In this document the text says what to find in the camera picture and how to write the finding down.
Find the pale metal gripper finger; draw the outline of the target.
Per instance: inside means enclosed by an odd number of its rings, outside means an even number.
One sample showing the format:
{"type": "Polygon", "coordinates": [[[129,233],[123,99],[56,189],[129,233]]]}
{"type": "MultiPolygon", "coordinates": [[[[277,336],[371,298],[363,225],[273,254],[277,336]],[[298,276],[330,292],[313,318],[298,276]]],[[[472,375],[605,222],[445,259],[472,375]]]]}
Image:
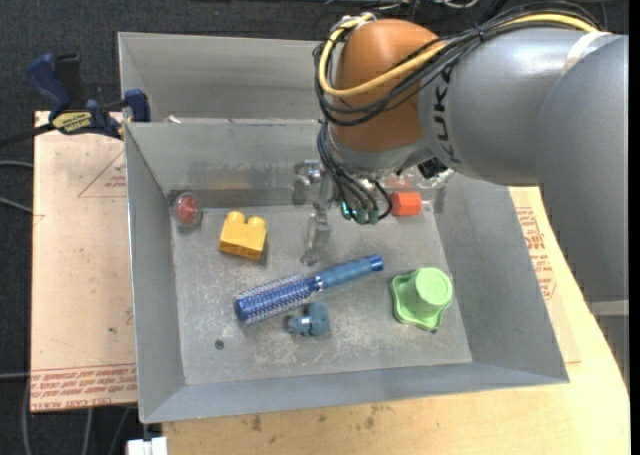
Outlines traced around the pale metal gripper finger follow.
{"type": "Polygon", "coordinates": [[[304,265],[311,266],[316,264],[318,261],[319,256],[316,248],[316,235],[317,225],[315,223],[310,223],[305,235],[304,251],[300,258],[300,261],[304,265]]]}
{"type": "Polygon", "coordinates": [[[326,215],[315,213],[312,222],[312,244],[327,245],[332,233],[332,226],[326,215]]]}

